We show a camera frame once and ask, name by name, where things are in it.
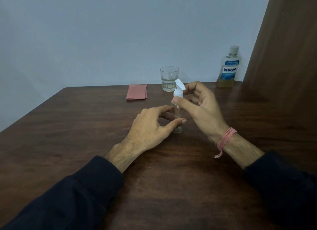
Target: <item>wooden table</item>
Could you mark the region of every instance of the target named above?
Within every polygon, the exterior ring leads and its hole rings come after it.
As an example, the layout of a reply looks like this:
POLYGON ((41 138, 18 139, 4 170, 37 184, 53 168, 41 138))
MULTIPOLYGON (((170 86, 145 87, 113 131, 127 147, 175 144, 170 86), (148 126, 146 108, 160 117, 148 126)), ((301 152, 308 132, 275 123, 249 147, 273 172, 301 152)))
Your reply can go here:
MULTIPOLYGON (((315 135, 240 82, 206 85, 242 136, 317 174, 315 135)), ((143 108, 170 103, 172 93, 161 84, 147 89, 147 100, 126 102, 128 86, 64 88, 1 132, 0 226, 93 156, 105 155, 143 108)), ((278 229, 239 166, 227 154, 212 158, 216 147, 186 117, 183 133, 172 133, 125 171, 105 228, 278 229)))

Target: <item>listerine bottle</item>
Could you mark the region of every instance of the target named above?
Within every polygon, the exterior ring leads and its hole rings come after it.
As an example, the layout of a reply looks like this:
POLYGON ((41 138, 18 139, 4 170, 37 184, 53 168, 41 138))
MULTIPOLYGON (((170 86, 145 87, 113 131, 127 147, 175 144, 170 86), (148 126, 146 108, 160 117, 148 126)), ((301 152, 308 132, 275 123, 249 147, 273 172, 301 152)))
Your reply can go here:
POLYGON ((241 58, 238 56, 239 46, 231 46, 229 55, 221 59, 220 74, 217 87, 232 87, 235 84, 236 71, 241 58))
MULTIPOLYGON (((175 80, 176 83, 176 89, 174 91, 174 96, 175 97, 183 97, 183 90, 186 89, 185 85, 182 83, 181 80, 176 79, 175 80)), ((181 114, 180 114, 180 107, 176 104, 172 104, 172 106, 174 107, 174 114, 175 114, 175 119, 180 118, 181 114)), ((176 128, 173 132, 175 133, 181 133, 183 131, 183 127, 179 126, 178 128, 176 128)))

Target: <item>navy sweater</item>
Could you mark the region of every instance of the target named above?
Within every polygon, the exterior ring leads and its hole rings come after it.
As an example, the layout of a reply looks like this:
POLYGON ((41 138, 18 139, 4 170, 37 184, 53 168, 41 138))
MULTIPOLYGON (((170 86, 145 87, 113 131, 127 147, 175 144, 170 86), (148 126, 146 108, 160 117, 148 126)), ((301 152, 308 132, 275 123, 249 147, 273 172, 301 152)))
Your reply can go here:
MULTIPOLYGON (((285 229, 317 229, 317 178, 268 152, 245 168, 276 222, 285 229)), ((121 172, 95 156, 29 203, 1 230, 97 229, 106 208, 123 186, 121 172)))

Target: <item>dark brown wood surface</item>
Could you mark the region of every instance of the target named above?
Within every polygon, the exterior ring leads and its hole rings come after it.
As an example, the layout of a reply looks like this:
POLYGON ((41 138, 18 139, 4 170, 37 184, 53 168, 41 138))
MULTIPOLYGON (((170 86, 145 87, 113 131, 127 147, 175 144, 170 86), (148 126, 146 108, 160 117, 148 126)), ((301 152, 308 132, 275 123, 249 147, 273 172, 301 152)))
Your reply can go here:
MULTIPOLYGON (((240 82, 206 85, 242 136, 317 174, 316 136, 240 82)), ((147 100, 126 102, 127 90, 64 88, 0 133, 0 226, 93 156, 105 155, 143 108, 172 99, 161 84, 148 85, 147 100)), ((124 172, 105 229, 279 229, 239 166, 227 154, 214 159, 216 147, 186 117, 183 133, 172 133, 124 172)))
POLYGON ((317 132, 316 1, 269 0, 244 82, 317 132))

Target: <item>folded napkin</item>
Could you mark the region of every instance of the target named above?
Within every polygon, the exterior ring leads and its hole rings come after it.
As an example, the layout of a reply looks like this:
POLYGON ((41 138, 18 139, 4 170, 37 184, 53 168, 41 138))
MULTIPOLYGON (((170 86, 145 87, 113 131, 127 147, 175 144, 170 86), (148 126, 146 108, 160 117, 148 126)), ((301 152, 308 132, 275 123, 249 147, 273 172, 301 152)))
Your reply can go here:
POLYGON ((130 84, 126 100, 147 99, 146 84, 130 84))

